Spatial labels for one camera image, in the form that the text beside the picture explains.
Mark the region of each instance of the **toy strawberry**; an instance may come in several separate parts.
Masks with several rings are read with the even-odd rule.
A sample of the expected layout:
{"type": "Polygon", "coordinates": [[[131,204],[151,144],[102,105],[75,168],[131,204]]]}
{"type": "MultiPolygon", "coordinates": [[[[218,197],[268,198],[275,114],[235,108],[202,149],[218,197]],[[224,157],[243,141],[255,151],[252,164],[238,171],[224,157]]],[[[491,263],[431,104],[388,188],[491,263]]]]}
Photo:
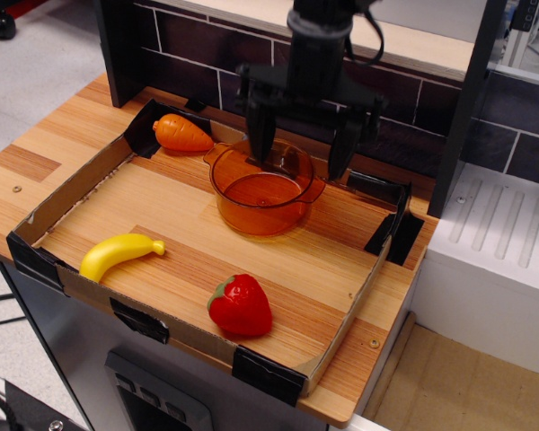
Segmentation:
{"type": "Polygon", "coordinates": [[[248,275],[229,277],[208,302],[209,317],[223,330],[259,336],[271,330],[268,297],[258,281],[248,275]]]}

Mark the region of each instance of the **orange carrot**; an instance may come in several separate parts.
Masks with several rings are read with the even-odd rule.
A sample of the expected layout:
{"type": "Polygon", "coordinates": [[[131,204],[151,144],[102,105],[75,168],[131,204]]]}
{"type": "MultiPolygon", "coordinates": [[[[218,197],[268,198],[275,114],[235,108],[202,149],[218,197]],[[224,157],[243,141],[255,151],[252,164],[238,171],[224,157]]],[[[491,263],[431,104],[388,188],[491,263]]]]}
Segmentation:
{"type": "Polygon", "coordinates": [[[166,114],[154,123],[158,143],[174,151],[207,151],[214,141],[201,128],[176,114],[166,114]]]}

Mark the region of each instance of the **dark brick wall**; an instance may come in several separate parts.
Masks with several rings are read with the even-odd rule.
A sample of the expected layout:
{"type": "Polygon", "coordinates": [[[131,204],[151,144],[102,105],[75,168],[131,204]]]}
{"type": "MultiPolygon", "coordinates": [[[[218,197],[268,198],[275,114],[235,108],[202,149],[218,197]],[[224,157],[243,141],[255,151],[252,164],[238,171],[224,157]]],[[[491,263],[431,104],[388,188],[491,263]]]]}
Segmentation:
{"type": "Polygon", "coordinates": [[[539,183],[539,84],[494,73],[464,160],[539,183]]]}
{"type": "MultiPolygon", "coordinates": [[[[146,0],[136,8],[147,84],[162,90],[241,114],[234,104],[236,67],[287,62],[289,39],[281,35],[146,0]]],[[[363,68],[346,61],[345,69],[389,101],[378,141],[360,152],[435,177],[461,84],[383,63],[363,68]]],[[[284,119],[278,125],[326,143],[333,139],[328,128],[284,119]]]]}

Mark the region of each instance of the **orange pot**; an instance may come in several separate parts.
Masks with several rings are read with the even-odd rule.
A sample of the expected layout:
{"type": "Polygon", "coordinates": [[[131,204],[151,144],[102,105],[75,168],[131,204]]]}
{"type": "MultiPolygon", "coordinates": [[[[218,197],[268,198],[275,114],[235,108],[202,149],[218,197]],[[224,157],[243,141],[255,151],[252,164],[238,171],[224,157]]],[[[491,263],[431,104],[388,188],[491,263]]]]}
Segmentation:
{"type": "Polygon", "coordinates": [[[281,139],[263,164],[252,158],[249,141],[217,144],[204,160],[220,214],[242,233],[267,236],[294,227],[325,187],[309,154],[281,139]]]}

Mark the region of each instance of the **yellow banana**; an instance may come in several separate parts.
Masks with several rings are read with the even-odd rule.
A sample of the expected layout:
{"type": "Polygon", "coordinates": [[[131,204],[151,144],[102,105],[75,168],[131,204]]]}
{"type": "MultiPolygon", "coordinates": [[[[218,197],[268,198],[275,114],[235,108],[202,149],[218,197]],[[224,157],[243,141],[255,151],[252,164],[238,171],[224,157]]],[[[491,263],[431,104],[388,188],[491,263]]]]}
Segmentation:
{"type": "Polygon", "coordinates": [[[80,275],[98,282],[114,265],[140,258],[151,251],[162,256],[165,253],[164,242],[154,241],[141,233],[113,236],[86,253],[80,265],[80,275]]]}

